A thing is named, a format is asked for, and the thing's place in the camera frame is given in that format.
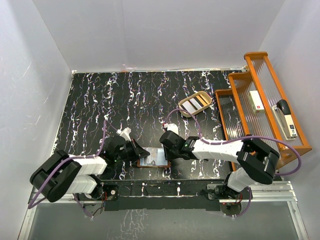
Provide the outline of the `brown leather card holder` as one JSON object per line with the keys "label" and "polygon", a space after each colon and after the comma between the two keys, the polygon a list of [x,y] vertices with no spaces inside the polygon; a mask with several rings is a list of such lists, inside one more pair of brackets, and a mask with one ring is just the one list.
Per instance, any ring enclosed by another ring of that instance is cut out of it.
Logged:
{"label": "brown leather card holder", "polygon": [[140,168],[168,168],[170,162],[166,159],[165,151],[163,148],[157,147],[144,147],[145,151],[150,155],[140,158],[137,161],[137,166]]}

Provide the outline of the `stack of credit cards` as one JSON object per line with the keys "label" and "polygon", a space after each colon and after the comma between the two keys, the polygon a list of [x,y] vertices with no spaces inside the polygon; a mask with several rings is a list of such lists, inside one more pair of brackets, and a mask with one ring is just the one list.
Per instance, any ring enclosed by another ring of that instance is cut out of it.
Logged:
{"label": "stack of credit cards", "polygon": [[179,103],[179,107],[190,114],[198,114],[211,104],[211,98],[206,98],[202,93],[196,93]]}

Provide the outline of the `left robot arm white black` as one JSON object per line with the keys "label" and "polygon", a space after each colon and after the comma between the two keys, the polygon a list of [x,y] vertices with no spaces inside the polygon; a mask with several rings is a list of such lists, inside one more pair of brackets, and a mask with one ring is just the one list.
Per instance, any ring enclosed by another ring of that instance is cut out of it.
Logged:
{"label": "left robot arm white black", "polygon": [[150,155],[133,138],[117,135],[109,137],[95,156],[75,156],[57,150],[31,175],[29,182],[51,203],[66,194],[86,194],[97,200],[104,188],[95,176],[117,162],[133,162]]}

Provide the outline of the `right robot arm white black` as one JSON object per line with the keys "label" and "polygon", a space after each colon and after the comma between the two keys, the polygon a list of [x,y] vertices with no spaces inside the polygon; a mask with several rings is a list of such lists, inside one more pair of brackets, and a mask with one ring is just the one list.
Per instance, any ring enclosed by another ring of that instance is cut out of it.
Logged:
{"label": "right robot arm white black", "polygon": [[280,154],[260,138],[246,136],[232,142],[213,141],[190,136],[183,139],[167,130],[159,139],[166,158],[184,160],[223,160],[240,165],[227,175],[222,185],[207,192],[216,198],[235,199],[245,188],[255,183],[270,185]]}

